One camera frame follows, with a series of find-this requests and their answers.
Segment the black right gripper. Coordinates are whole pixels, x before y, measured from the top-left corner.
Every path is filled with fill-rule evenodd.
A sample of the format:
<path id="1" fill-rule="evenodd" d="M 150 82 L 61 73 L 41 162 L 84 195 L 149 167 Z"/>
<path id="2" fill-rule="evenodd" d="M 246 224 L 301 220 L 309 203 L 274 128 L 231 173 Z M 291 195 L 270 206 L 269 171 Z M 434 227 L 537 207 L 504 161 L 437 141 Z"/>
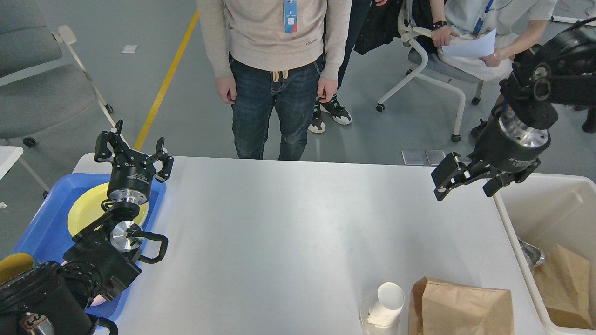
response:
<path id="1" fill-rule="evenodd" d="M 525 125 L 513 111 L 489 117 L 468 157 L 451 152 L 434 168 L 434 195 L 441 201 L 451 190 L 481 178 L 487 197 L 512 182 L 520 184 L 541 164 L 539 156 L 551 144 L 550 133 Z"/>

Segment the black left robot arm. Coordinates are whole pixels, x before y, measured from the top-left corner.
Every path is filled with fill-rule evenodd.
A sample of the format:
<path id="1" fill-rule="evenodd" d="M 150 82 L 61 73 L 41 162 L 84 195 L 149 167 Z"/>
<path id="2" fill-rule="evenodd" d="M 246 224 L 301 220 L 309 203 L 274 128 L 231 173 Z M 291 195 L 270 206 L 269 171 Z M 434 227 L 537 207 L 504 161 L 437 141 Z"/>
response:
<path id="1" fill-rule="evenodd" d="M 5 269 L 1 276 L 1 333 L 3 335 L 92 335 L 102 326 L 111 335 L 117 325 L 88 314 L 100 295 L 112 301 L 125 291 L 142 270 L 137 262 L 163 260 L 168 238 L 144 231 L 134 222 L 150 198 L 154 180 L 170 178 L 174 159 L 163 137 L 153 155 L 131 149 L 123 139 L 123 121 L 101 132 L 94 160 L 109 162 L 111 176 L 106 198 L 111 206 L 95 221 L 73 235 L 73 246 L 63 263 Z"/>

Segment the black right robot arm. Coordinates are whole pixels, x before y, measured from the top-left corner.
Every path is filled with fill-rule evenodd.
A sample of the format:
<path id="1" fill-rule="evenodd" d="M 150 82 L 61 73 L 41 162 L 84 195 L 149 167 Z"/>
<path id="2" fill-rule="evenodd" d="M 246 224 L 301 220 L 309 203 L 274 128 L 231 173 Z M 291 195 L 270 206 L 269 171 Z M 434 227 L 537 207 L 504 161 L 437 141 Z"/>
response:
<path id="1" fill-rule="evenodd" d="M 451 152 L 431 173 L 436 199 L 483 178 L 488 197 L 526 180 L 550 145 L 549 128 L 558 120 L 554 104 L 586 106 L 582 128 L 594 133 L 596 47 L 595 40 L 581 31 L 588 23 L 574 23 L 513 64 L 511 75 L 500 81 L 504 101 L 492 109 L 468 155 L 470 161 Z"/>

